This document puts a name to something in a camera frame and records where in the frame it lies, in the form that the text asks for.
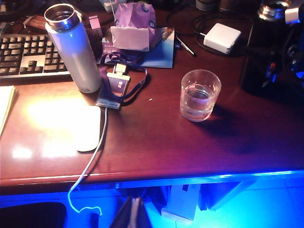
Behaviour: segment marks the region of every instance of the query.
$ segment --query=drinking glass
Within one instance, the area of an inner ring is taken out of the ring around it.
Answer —
[[[181,81],[180,112],[190,121],[208,119],[221,90],[219,78],[207,70],[192,70]]]

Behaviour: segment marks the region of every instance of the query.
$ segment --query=thermos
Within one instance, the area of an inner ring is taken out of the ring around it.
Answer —
[[[46,30],[82,93],[93,93],[102,84],[81,17],[72,5],[56,4],[48,8],[44,17]]]

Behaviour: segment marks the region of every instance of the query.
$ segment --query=white power adapter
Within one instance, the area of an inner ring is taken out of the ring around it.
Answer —
[[[222,53],[229,54],[240,35],[241,32],[239,30],[216,23],[205,35],[204,45]]]

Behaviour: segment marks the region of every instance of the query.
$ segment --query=water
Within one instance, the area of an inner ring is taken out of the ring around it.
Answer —
[[[210,88],[192,84],[181,90],[180,112],[186,119],[200,122],[210,117],[215,101]]]

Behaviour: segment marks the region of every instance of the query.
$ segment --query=desk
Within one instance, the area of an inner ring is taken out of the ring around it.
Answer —
[[[159,25],[166,14],[157,12]],[[177,50],[173,69],[149,68],[150,81],[136,100],[109,110],[104,147],[83,183],[118,188],[303,176],[303,101],[287,85],[280,93],[248,94],[238,84],[242,57],[217,56],[182,38],[197,57]],[[180,84],[198,68],[217,74],[222,90],[212,116],[192,123],[179,111]],[[131,77],[135,84],[142,74]],[[0,142],[1,194],[67,190],[92,156],[72,149],[75,126],[68,117],[94,105],[97,94],[81,94],[73,82],[16,88]]]

